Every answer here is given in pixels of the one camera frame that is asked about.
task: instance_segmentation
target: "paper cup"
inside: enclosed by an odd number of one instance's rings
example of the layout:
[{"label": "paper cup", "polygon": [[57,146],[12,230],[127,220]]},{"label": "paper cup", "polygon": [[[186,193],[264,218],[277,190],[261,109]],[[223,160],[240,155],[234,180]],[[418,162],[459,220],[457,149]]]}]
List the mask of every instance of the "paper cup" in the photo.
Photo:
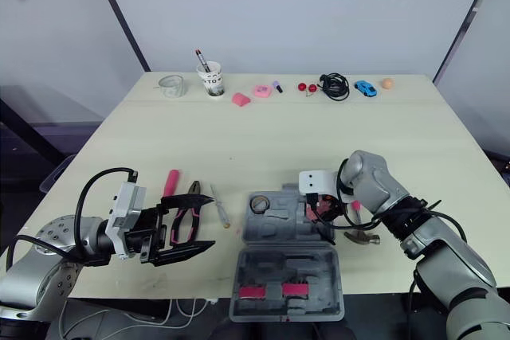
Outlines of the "paper cup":
[{"label": "paper cup", "polygon": [[207,65],[210,72],[206,72],[201,64],[197,65],[198,76],[202,79],[202,83],[210,96],[221,96],[225,93],[222,67],[215,61],[207,61]]}]

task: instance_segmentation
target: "hammer head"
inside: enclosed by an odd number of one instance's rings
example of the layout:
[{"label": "hammer head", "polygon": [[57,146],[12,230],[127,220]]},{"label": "hammer head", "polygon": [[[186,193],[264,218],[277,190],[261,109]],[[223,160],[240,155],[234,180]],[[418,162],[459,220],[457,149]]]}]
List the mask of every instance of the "hammer head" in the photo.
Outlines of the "hammer head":
[{"label": "hammer head", "polygon": [[377,234],[367,234],[364,231],[361,230],[353,230],[352,232],[346,231],[343,233],[344,236],[352,240],[354,243],[357,244],[380,244],[381,238]]}]

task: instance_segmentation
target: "screwdriver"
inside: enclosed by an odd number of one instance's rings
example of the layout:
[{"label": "screwdriver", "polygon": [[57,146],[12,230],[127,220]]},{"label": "screwdriver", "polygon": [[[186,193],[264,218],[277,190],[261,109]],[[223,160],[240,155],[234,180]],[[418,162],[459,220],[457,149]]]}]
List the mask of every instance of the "screwdriver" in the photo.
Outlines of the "screwdriver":
[{"label": "screwdriver", "polygon": [[212,184],[210,185],[210,191],[213,192],[214,203],[218,208],[218,215],[220,216],[220,221],[222,221],[223,227],[227,229],[230,227],[229,217],[226,215],[226,211],[223,208],[223,204],[218,199],[218,195],[215,193],[214,186]]}]

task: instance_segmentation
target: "pink screwdriver handle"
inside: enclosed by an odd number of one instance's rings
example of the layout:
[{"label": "pink screwdriver handle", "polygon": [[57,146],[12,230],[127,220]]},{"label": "pink screwdriver handle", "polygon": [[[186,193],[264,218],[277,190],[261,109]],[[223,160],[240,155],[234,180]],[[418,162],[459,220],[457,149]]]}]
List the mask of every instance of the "pink screwdriver handle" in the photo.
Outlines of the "pink screwdriver handle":
[{"label": "pink screwdriver handle", "polygon": [[361,203],[359,203],[359,201],[353,201],[351,203],[351,206],[356,211],[360,211],[361,210]]},{"label": "pink screwdriver handle", "polygon": [[167,183],[165,183],[165,189],[163,190],[163,196],[169,197],[174,195],[175,189],[177,188],[177,182],[179,181],[179,171],[170,170],[167,177]]}]

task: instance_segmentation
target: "white wall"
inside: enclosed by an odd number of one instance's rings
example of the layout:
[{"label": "white wall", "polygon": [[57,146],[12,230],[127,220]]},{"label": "white wall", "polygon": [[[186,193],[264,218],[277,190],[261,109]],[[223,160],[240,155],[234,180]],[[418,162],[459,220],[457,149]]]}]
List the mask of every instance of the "white wall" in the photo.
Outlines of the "white wall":
[{"label": "white wall", "polygon": [[473,0],[118,0],[153,70],[425,73]]},{"label": "white wall", "polygon": [[142,72],[107,0],[0,0],[0,92],[28,122],[101,121]]},{"label": "white wall", "polygon": [[437,84],[478,143],[506,155],[510,155],[509,27],[510,0],[484,0]]}]

